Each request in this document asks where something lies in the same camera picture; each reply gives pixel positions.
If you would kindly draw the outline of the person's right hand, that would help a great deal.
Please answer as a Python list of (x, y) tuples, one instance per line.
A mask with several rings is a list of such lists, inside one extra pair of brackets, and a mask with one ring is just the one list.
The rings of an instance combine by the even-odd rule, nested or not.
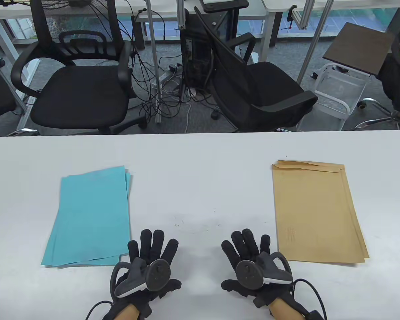
[(260, 246), (250, 229), (235, 231), (231, 241), (225, 240), (221, 247), (226, 254), (237, 279), (226, 279), (221, 288), (237, 292), (243, 297), (254, 297), (257, 308), (270, 306), (277, 299), (303, 316), (308, 311), (292, 296), (293, 275), (287, 259), (280, 252), (270, 252), (270, 236), (264, 234)]

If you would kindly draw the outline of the person's left hand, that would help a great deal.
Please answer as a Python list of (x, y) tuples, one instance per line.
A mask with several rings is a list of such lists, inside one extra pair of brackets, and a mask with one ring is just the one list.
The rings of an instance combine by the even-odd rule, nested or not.
[(170, 239), (163, 247), (164, 232), (142, 230), (140, 243), (127, 244), (130, 262), (118, 262), (110, 279), (110, 310), (104, 320), (146, 319), (152, 314), (150, 302), (179, 290), (180, 280), (171, 279), (170, 265), (178, 249), (178, 241)]

